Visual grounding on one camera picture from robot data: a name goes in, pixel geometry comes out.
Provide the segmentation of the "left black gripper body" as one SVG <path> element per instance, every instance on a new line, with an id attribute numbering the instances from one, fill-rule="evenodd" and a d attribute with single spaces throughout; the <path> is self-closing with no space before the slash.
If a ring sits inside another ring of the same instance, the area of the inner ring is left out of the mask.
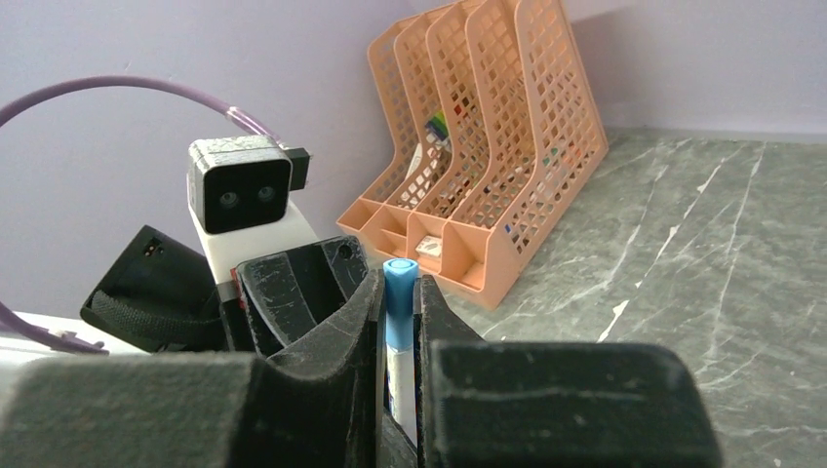
<path id="1" fill-rule="evenodd" d="M 230 351 L 253 352 L 256 350 L 251 326 L 236 284 L 217 285 L 221 318 L 226 347 Z"/>

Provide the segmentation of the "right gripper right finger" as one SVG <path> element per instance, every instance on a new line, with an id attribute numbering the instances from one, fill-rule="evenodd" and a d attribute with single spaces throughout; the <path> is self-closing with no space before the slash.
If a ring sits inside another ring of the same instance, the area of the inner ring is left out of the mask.
<path id="1" fill-rule="evenodd" d="M 481 338 L 431 276 L 413 289 L 423 467 L 719 467 L 691 371 L 655 344 Z"/>

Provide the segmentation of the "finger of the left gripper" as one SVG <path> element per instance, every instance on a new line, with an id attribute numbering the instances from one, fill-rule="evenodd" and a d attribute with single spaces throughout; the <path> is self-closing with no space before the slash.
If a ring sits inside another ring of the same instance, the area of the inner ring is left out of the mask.
<path id="1" fill-rule="evenodd" d="M 267 360 L 269 467 L 415 467 L 385 406 L 384 278 L 372 270 L 330 317 Z"/>
<path id="2" fill-rule="evenodd" d="M 305 336 L 345 304 L 367 273 L 365 252 L 350 235 L 241 263 L 233 279 L 253 351 L 266 358 Z"/>

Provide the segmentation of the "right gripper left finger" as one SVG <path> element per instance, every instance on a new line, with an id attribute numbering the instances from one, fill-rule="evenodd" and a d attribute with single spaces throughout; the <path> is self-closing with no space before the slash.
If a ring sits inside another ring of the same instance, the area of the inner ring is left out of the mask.
<path id="1" fill-rule="evenodd" d="M 245 354 L 35 361 L 1 406 L 1 464 L 269 467 L 264 371 Z"/>

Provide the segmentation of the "blue pen cap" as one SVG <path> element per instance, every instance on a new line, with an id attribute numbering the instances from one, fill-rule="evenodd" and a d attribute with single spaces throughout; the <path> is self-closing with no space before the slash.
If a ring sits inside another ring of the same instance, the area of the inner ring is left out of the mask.
<path id="1" fill-rule="evenodd" d="M 397 257 L 382 265 L 385 283 L 385 341 L 396 350 L 413 347 L 414 341 L 414 285 L 418 278 L 418 263 Z"/>

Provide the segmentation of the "white pen blue tip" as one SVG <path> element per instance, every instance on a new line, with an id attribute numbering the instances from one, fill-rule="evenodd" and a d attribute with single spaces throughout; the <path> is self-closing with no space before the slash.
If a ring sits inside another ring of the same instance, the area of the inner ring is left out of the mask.
<path id="1" fill-rule="evenodd" d="M 417 446 L 414 350 L 386 347 L 390 413 Z"/>

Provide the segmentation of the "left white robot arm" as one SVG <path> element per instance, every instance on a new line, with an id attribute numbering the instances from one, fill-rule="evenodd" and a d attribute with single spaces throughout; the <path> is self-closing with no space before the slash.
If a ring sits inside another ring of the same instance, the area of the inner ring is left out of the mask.
<path id="1" fill-rule="evenodd" d="M 5 467 L 414 467 L 384 404 L 385 281 L 303 221 L 145 226 L 80 321 L 1 311 Z"/>

